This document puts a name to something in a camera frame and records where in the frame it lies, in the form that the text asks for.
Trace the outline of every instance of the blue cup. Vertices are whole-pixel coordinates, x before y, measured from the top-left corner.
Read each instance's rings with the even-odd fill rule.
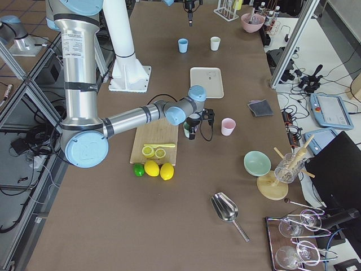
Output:
[[[188,40],[186,38],[181,38],[178,40],[178,48],[180,53],[187,52],[188,49]]]

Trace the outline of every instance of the lemon half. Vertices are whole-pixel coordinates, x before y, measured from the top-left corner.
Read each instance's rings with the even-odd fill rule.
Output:
[[[165,157],[165,150],[163,148],[158,148],[156,151],[155,151],[155,155],[158,159],[162,159]]]
[[[144,155],[144,157],[146,158],[151,158],[154,156],[154,148],[146,146],[142,148],[142,154]]]

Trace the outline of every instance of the white cup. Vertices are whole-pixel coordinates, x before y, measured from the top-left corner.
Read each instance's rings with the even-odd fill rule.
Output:
[[[217,51],[219,48],[220,42],[221,42],[221,38],[219,38],[219,37],[210,38],[210,49],[212,51]]]
[[[222,120],[221,132],[224,136],[229,136],[236,127],[236,122],[229,117]]]

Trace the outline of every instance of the blue joint cap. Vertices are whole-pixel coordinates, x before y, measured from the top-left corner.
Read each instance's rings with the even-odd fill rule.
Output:
[[[60,0],[60,2],[75,14],[82,16],[93,16],[103,8],[103,0]]]
[[[1,17],[0,21],[7,23],[7,24],[21,23],[20,19],[14,15],[6,15],[4,17]]]
[[[172,106],[165,112],[165,117],[171,125],[177,126],[186,120],[186,113],[179,107]]]
[[[167,6],[171,6],[174,3],[174,0],[163,0],[164,3],[166,3]]]
[[[59,27],[54,23],[54,21],[46,18],[46,24],[47,24],[47,27],[49,27],[50,29],[52,30],[55,30],[55,31],[60,31]]]
[[[205,92],[204,87],[195,85],[189,89],[188,96],[198,102],[204,102],[207,98],[207,93]]]
[[[109,144],[105,136],[97,131],[84,131],[74,135],[65,147],[70,163],[80,168],[98,165],[107,156]]]

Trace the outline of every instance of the bottle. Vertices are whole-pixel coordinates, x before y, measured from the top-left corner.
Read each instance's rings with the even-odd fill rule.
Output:
[[[266,3],[262,2],[261,5],[258,7],[257,13],[263,16],[263,13],[265,13],[265,9],[266,9]]]
[[[272,18],[273,18],[273,11],[269,11],[268,14],[266,15],[265,18],[265,23],[263,24],[266,27],[269,27],[272,23]]]
[[[270,29],[272,29],[272,27],[274,26],[274,24],[277,21],[277,18],[278,18],[279,15],[280,15],[280,6],[276,6],[275,11],[274,11],[274,15],[273,15],[273,18],[272,18]]]

